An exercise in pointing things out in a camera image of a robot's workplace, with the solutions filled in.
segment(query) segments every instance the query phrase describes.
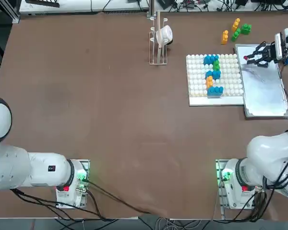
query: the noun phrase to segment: white pegboard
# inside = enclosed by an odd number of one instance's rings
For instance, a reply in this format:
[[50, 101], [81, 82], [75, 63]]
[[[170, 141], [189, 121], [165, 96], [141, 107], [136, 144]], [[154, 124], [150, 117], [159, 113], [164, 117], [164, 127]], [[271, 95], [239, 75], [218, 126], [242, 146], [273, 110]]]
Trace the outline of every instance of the white pegboard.
[[197, 105], [243, 105], [243, 85], [236, 54], [218, 54], [221, 77], [213, 80], [213, 86], [222, 86], [220, 98], [208, 98], [206, 73], [213, 71], [213, 65], [204, 65], [207, 55], [187, 55], [186, 69], [190, 106]]

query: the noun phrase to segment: yellow block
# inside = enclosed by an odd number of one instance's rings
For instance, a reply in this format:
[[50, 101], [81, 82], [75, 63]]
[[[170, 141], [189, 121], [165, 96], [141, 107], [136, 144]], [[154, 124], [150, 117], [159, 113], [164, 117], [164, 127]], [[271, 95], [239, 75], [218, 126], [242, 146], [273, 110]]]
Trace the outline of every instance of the yellow block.
[[234, 24], [232, 25], [232, 32], [236, 32], [236, 29], [238, 28], [239, 26], [239, 23], [240, 23], [240, 18], [237, 18], [234, 22]]
[[212, 85], [213, 85], [212, 76], [209, 76], [209, 77], [206, 79], [207, 89], [209, 89]]
[[221, 44], [222, 45], [226, 45], [227, 40], [228, 40], [228, 30], [225, 30], [225, 31], [223, 31], [223, 34], [222, 34], [222, 42], [221, 42]]

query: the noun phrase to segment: metal tray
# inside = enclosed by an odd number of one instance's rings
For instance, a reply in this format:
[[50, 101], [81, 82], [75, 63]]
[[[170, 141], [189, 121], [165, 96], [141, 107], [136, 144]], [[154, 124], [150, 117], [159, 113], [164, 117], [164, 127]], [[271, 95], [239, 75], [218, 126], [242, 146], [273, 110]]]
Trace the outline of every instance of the metal tray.
[[236, 53], [244, 87], [244, 106], [247, 117], [288, 118], [288, 100], [280, 79], [278, 65], [270, 62], [268, 68], [247, 65], [243, 59], [257, 45], [236, 44]]

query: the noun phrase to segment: green block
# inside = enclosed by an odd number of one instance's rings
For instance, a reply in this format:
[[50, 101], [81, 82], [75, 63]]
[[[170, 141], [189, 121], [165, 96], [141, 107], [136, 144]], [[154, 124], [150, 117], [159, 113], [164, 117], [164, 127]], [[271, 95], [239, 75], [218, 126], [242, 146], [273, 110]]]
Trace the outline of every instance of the green block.
[[220, 70], [220, 65], [217, 63], [217, 64], [213, 64], [213, 70]]
[[241, 33], [244, 35], [248, 35], [250, 33], [252, 29], [252, 25], [249, 25], [249, 24], [244, 24], [242, 27], [241, 27]]
[[231, 37], [231, 40], [232, 40], [233, 42], [237, 40], [240, 32], [241, 32], [241, 29], [240, 29], [240, 28], [237, 28], [237, 29], [236, 29], [236, 32], [234, 32], [234, 34], [233, 34], [232, 37]]

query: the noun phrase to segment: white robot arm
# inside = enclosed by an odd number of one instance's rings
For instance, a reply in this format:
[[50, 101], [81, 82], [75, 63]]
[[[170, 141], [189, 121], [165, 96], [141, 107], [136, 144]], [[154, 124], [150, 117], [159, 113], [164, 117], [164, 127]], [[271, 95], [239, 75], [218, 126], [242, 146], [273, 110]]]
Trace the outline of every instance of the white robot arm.
[[[241, 209], [254, 194], [256, 186], [265, 187], [265, 180], [268, 185], [273, 185], [287, 163], [288, 132], [253, 138], [247, 147], [247, 158], [229, 160], [222, 171], [229, 208]], [[288, 167], [280, 178], [282, 180], [282, 185], [288, 182]], [[288, 197], [288, 184], [275, 191]]]
[[[11, 126], [11, 110], [0, 98], [0, 142]], [[85, 207], [87, 182], [83, 179], [88, 179], [88, 174], [89, 160], [67, 160], [60, 154], [27, 152], [0, 143], [0, 190], [55, 186], [57, 201]]]

